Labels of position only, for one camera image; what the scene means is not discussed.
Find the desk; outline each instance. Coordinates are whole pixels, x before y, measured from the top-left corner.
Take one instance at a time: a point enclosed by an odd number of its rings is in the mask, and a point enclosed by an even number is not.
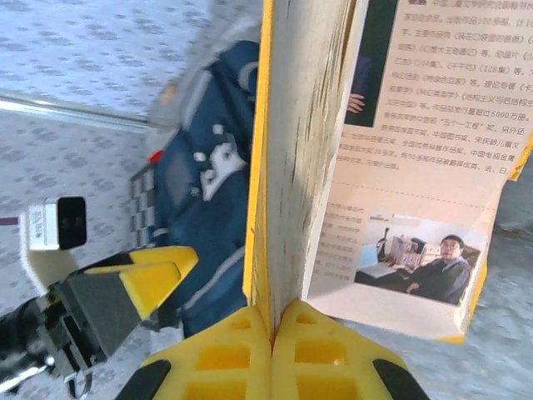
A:
[[[383,289],[394,290],[397,292],[405,292],[409,286],[409,276],[411,272],[404,268],[389,267],[391,272],[385,275],[371,274],[372,270],[369,268],[369,273],[365,272],[366,268],[357,271],[355,283],[362,283],[364,285],[376,286]]]

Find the book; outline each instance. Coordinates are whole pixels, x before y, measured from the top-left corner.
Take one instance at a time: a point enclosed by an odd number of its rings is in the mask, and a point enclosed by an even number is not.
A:
[[[301,298],[462,340],[531,150],[531,21],[533,2],[264,2],[243,290],[271,334]]]

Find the white wall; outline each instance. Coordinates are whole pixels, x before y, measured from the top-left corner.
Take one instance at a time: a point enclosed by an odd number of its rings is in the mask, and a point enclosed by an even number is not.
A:
[[[392,239],[394,236],[406,235],[407,237],[419,238],[429,243],[440,243],[445,236],[454,234],[462,238],[468,246],[477,249],[482,249],[486,242],[486,235],[477,229],[425,219],[402,221],[394,218],[386,222],[370,220],[365,226],[365,239],[363,244],[376,243],[383,237],[385,228],[390,228],[387,239]]]

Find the yellow cover edge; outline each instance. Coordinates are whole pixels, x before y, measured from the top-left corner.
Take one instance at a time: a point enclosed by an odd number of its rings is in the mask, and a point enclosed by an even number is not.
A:
[[[267,148],[268,100],[270,97],[270,67],[272,18],[274,0],[263,4],[262,31],[257,75],[256,115],[252,139],[250,189],[248,195],[247,235],[244,255],[242,291],[249,305],[256,305],[273,340],[270,313],[270,287],[267,266]],[[261,242],[256,232],[262,232]]]
[[[472,322],[472,318],[474,316],[474,311],[476,310],[477,302],[480,299],[481,290],[483,289],[483,285],[485,284],[487,271],[488,271],[487,264],[484,264],[480,272],[480,277],[477,280],[476,289],[474,291],[474,296],[472,297],[472,301],[470,303],[470,310],[469,310],[470,312],[468,313],[469,318],[470,318],[470,321],[468,321],[469,326]],[[441,342],[446,342],[446,343],[451,343],[451,344],[463,344],[465,342],[465,335],[466,335],[466,332],[463,333],[462,335],[444,337],[444,338],[442,337],[439,340]]]
[[[518,162],[513,168],[513,171],[511,172],[511,175],[509,176],[509,180],[515,181],[515,182],[518,180],[518,177],[522,173],[522,170],[524,169],[524,166],[526,165],[527,160],[530,157],[531,149],[533,149],[533,131],[531,131],[530,133],[530,140],[527,142],[526,148],[524,148],[524,151],[520,155]]]

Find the blue backpack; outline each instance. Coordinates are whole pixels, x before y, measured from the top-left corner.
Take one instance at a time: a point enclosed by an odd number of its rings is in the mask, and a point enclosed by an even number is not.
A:
[[[242,41],[199,76],[187,117],[155,170],[156,246],[191,246],[199,263],[165,306],[185,337],[246,306],[242,293],[259,45]]]

